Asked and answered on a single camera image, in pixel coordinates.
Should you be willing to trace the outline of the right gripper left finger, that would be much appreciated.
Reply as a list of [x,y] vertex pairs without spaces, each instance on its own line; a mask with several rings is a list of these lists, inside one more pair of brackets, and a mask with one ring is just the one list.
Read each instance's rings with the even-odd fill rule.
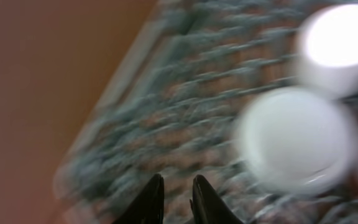
[[112,224],[162,224],[164,216],[164,179],[155,174]]

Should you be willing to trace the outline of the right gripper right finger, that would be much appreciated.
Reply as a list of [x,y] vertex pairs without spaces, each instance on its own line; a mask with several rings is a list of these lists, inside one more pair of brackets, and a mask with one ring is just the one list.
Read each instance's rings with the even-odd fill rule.
[[203,175],[193,179],[190,205],[195,224],[243,224]]

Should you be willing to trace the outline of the grey saucer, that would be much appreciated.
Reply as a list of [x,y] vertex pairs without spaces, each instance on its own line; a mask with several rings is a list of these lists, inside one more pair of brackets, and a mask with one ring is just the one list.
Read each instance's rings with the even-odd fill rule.
[[267,190],[321,194],[343,182],[358,157],[357,123],[347,106],[304,88],[261,94],[235,124],[239,157]]

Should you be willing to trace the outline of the white cup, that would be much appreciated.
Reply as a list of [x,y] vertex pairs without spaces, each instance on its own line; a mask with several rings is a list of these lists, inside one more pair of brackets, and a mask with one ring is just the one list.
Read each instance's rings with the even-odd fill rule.
[[358,91],[358,3],[321,9],[300,25],[293,73],[331,98]]

